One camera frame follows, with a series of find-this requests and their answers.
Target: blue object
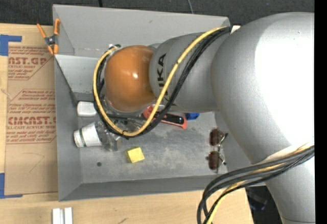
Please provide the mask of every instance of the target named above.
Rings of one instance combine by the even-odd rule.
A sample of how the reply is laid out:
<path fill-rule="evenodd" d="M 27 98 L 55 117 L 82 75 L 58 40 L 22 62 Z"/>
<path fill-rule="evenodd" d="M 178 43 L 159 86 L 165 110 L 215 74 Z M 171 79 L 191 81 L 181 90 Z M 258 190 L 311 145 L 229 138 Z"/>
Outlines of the blue object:
<path fill-rule="evenodd" d="M 5 196 L 5 174 L 0 173 L 0 199 L 10 197 L 21 197 L 22 195 L 9 195 Z"/>
<path fill-rule="evenodd" d="M 21 36 L 0 35 L 0 56 L 8 56 L 9 42 L 21 42 Z"/>
<path fill-rule="evenodd" d="M 195 120 L 200 116 L 200 113 L 185 113 L 185 117 L 187 120 Z"/>

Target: yellow cube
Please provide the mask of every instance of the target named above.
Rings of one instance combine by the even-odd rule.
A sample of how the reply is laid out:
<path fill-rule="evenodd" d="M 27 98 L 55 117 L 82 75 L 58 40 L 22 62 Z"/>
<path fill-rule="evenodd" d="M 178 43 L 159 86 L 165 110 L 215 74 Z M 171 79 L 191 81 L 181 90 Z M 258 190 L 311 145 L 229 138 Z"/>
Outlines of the yellow cube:
<path fill-rule="evenodd" d="M 134 147 L 125 151 L 129 162 L 135 163 L 144 160 L 144 155 L 140 147 Z"/>

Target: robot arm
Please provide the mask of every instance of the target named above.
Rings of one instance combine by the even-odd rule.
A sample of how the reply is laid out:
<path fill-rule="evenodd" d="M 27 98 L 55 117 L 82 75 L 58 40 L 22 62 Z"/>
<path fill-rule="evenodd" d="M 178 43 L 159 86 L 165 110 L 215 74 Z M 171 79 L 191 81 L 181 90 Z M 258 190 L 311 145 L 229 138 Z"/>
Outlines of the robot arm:
<path fill-rule="evenodd" d="M 117 69 L 110 71 L 110 67 L 120 66 L 120 58 L 133 55 L 134 50 L 122 49 L 109 58 L 105 74 L 111 82 L 116 78 L 117 85 L 128 81 L 122 77 L 127 74 L 137 82 L 133 88 L 143 92 L 133 101 L 137 104 L 142 98 L 142 106 L 148 101 L 150 104 L 164 92 L 162 87 L 172 67 L 198 36 L 172 38 L 143 48 L 144 52 L 132 61 L 138 72 L 127 72 L 130 68 L 127 65 L 115 74 Z M 253 164 L 289 146 L 313 142 L 313 54 L 314 14 L 277 14 L 249 23 L 231 35 L 225 32 L 211 41 L 197 59 L 171 110 L 198 113 L 219 110 Z M 176 70 L 163 104 L 169 102 L 183 65 Z M 106 85 L 106 92 L 110 105 L 119 114 L 130 116 L 140 112 L 138 105 L 134 110 L 122 110 L 119 105 L 136 93 L 122 91 L 114 83 Z M 311 159 L 266 182 L 284 224 L 315 223 L 314 179 L 314 159 Z"/>

